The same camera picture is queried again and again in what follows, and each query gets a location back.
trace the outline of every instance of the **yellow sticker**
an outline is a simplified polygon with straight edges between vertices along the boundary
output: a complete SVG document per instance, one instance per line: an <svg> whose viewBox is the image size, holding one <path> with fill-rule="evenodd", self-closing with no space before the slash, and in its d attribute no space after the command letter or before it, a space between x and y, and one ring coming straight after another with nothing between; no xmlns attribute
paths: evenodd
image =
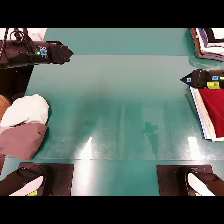
<svg viewBox="0 0 224 224"><path fill-rule="evenodd" d="M219 82L207 82L209 89L220 89Z"/></svg>
<svg viewBox="0 0 224 224"><path fill-rule="evenodd" d="M29 193L27 196L37 196L37 190Z"/></svg>

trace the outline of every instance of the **blue sticker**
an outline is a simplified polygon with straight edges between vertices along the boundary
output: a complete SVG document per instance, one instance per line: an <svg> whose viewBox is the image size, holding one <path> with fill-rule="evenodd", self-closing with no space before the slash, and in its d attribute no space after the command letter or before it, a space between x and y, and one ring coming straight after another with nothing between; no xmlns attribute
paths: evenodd
<svg viewBox="0 0 224 224"><path fill-rule="evenodd" d="M212 76L212 80L217 81L217 80L219 80L219 77L218 76Z"/></svg>

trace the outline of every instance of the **red cloth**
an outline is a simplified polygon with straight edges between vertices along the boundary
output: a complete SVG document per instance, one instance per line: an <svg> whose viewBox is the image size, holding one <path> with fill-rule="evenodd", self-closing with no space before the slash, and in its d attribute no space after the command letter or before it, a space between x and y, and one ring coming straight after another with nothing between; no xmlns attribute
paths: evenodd
<svg viewBox="0 0 224 224"><path fill-rule="evenodd" d="M224 137L224 90L204 88L199 92L214 125L216 137Z"/></svg>

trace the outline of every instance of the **teal tabletop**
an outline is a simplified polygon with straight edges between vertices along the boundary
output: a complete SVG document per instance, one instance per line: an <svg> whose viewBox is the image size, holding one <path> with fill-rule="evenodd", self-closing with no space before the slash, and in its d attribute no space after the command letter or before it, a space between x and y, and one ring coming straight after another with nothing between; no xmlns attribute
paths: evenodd
<svg viewBox="0 0 224 224"><path fill-rule="evenodd" d="M188 29L48 29L56 39L75 55L33 71L26 95L50 112L32 161L74 163L72 195L159 195L158 164L211 164L224 178L224 143L204 139L180 82L223 64L196 58ZM19 162L8 157L0 178Z"/></svg>

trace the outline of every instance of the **clothing pile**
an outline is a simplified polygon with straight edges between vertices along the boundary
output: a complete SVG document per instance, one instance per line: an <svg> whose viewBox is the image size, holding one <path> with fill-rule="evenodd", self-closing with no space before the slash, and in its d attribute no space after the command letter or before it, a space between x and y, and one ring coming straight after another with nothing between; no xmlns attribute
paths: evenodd
<svg viewBox="0 0 224 224"><path fill-rule="evenodd" d="M224 90L190 87L205 139L224 141Z"/></svg>
<svg viewBox="0 0 224 224"><path fill-rule="evenodd" d="M191 28L198 58L224 61L224 28Z"/></svg>
<svg viewBox="0 0 224 224"><path fill-rule="evenodd" d="M48 110L46 100L38 94L15 100L0 123L0 153L32 159L47 130Z"/></svg>

